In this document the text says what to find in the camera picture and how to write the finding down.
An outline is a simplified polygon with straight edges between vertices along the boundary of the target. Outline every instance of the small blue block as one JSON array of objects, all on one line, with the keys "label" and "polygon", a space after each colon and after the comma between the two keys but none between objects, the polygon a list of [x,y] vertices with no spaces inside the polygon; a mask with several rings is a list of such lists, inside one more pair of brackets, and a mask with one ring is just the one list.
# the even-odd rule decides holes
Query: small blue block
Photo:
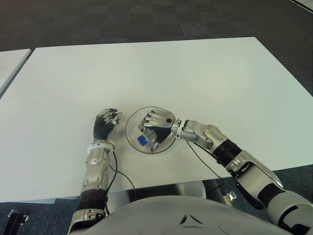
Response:
[{"label": "small blue block", "polygon": [[141,146],[145,146],[148,143],[147,139],[143,135],[139,136],[137,140]]}]

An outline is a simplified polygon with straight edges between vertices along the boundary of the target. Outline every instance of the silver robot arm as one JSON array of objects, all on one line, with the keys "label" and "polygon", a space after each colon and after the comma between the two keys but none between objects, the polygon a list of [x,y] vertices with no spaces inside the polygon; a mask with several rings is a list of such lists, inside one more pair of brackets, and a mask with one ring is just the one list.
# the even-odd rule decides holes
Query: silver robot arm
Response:
[{"label": "silver robot arm", "polygon": [[79,235],[106,216],[108,201],[109,152],[114,151],[114,142],[108,135],[119,123],[122,113],[116,109],[104,109],[97,116],[93,128],[93,143],[87,148],[87,171],[79,197],[77,211],[73,214],[67,234]]},{"label": "silver robot arm", "polygon": [[313,234],[313,204],[295,192],[284,190],[279,178],[247,151],[239,148],[212,125],[194,120],[175,119],[169,111],[152,110],[142,122],[155,131],[162,144],[170,133],[177,139],[208,149],[217,163],[236,179],[236,186],[256,209],[265,209],[273,224],[296,235]]}]

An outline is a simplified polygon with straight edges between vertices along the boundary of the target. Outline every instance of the gray carpet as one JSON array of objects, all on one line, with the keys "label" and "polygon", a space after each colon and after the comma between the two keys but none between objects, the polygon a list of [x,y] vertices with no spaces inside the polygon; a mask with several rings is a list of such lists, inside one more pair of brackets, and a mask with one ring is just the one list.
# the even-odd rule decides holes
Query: gray carpet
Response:
[{"label": "gray carpet", "polygon": [[[256,37],[313,95],[313,14],[288,0],[0,1],[0,51],[247,36]],[[286,189],[312,200],[312,165],[276,173]],[[237,192],[227,178],[224,191],[230,190]],[[237,195],[236,208],[268,220]],[[7,213],[16,209],[30,214],[19,234],[66,234],[76,204],[0,203],[0,233]]]}]

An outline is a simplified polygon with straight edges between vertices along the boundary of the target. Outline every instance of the white table top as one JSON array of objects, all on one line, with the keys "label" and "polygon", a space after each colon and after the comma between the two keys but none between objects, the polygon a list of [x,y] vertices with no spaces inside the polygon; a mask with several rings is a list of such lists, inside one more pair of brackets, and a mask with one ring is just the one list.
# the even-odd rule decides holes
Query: white table top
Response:
[{"label": "white table top", "polygon": [[[111,107],[135,187],[215,178],[184,141],[157,155],[129,145],[126,121],[146,106],[218,126],[272,170],[312,163],[313,98],[255,38],[37,48],[0,100],[0,201],[79,195],[95,116]],[[130,188],[118,174],[112,190]]]},{"label": "white table top", "polygon": [[21,67],[30,49],[0,51],[0,94]]}]

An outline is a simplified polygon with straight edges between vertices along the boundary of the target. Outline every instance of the cable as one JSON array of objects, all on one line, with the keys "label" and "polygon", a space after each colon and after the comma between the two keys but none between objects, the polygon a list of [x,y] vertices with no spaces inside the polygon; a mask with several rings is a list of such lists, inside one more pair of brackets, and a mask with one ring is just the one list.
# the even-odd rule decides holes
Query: cable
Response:
[{"label": "cable", "polygon": [[[117,159],[116,159],[116,155],[115,155],[114,152],[112,152],[112,153],[113,153],[113,156],[114,156],[115,167],[116,167],[116,170],[117,170]],[[109,190],[110,190],[110,188],[111,188],[111,186],[112,186],[112,184],[113,184],[113,181],[115,180],[116,174],[117,174],[117,171],[115,171],[114,176],[113,176],[113,178],[112,178],[112,180],[111,180],[111,182],[110,182],[110,184],[109,184],[109,186],[108,186],[107,195],[108,195],[108,192],[109,192]]]},{"label": "cable", "polygon": [[126,179],[128,179],[128,181],[131,183],[132,187],[133,187],[133,190],[134,190],[134,195],[135,195],[135,201],[137,201],[137,192],[136,192],[136,188],[134,186],[134,184],[132,183],[132,181],[130,180],[130,178],[128,178],[127,175],[125,175],[123,172],[121,171],[118,171],[116,169],[113,169],[113,167],[110,165],[110,168],[114,171],[116,171],[117,173],[120,173],[121,175],[123,175]]},{"label": "cable", "polygon": [[[212,170],[212,168],[211,167],[209,167],[199,156],[198,156],[198,154],[195,152],[195,150],[191,147],[191,145],[189,144],[189,142],[188,141],[186,141],[187,142],[187,144],[189,145],[189,147],[191,148],[191,150],[195,153],[195,155],[199,158],[199,160],[207,167],[207,168],[209,168],[221,181],[222,181],[222,183],[220,184],[220,185],[217,185],[215,188],[213,188],[208,194],[207,194],[207,197],[214,191],[214,190],[216,190],[216,189],[218,189],[219,187],[222,187],[223,185],[224,185],[224,180],[217,174],[217,173],[215,173],[215,171],[214,170]],[[200,147],[202,150],[204,150],[205,152],[207,152],[209,155],[211,155],[211,156],[213,156],[209,151],[207,151],[205,148],[203,148],[202,146],[200,146],[200,145],[198,145],[198,144],[196,144],[196,143],[194,143],[196,146],[198,146],[198,147]]]},{"label": "cable", "polygon": [[107,203],[105,203],[105,204],[104,204],[104,208],[105,208],[105,210],[106,210],[107,214],[109,215],[109,214],[110,214],[110,212],[109,212],[109,209],[108,209],[108,205],[107,205]]}]

